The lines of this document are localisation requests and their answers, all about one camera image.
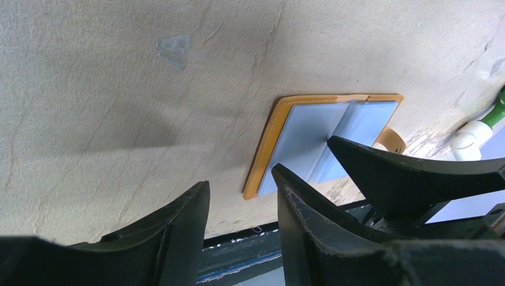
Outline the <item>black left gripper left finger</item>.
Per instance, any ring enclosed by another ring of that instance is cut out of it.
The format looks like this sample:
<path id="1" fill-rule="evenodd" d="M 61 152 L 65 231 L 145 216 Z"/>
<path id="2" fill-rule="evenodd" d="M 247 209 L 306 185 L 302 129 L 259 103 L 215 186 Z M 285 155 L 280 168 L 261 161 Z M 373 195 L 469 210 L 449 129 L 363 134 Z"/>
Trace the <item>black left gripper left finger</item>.
<path id="1" fill-rule="evenodd" d="M 2 285 L 195 285 L 210 206 L 207 181 L 97 243 L 1 238 Z"/>

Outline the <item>yellow leather card holder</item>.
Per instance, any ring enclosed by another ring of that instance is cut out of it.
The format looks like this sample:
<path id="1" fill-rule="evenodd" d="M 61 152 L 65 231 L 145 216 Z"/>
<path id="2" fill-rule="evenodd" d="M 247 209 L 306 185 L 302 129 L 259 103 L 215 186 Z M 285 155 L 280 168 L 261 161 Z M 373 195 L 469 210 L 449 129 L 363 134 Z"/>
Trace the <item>yellow leather card holder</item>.
<path id="1" fill-rule="evenodd" d="M 401 154 L 403 138 L 387 124 L 404 97 L 400 94 L 312 94 L 280 98 L 259 142 L 243 198 L 277 190 L 272 169 L 280 163 L 302 180 L 319 184 L 347 176 L 327 141 L 340 136 L 371 147 L 381 144 Z"/>

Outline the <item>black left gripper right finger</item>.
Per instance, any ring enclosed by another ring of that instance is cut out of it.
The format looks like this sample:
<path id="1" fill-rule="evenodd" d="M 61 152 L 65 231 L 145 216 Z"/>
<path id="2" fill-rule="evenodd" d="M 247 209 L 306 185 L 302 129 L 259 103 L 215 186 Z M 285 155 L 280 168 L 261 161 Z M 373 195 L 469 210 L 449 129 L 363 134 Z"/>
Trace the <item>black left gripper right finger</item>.
<path id="1" fill-rule="evenodd" d="M 285 166 L 272 173 L 287 285 L 504 284 L 504 238 L 484 218 L 382 232 Z"/>

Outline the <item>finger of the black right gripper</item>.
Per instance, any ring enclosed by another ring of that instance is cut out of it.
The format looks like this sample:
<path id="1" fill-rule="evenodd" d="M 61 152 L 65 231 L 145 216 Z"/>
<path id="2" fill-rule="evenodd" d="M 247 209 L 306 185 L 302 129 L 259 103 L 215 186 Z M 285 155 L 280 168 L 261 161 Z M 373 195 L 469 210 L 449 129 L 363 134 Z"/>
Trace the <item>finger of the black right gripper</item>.
<path id="1" fill-rule="evenodd" d="M 333 136 L 329 149 L 372 207 L 401 216 L 504 189 L 504 159 L 440 161 L 391 153 Z"/>

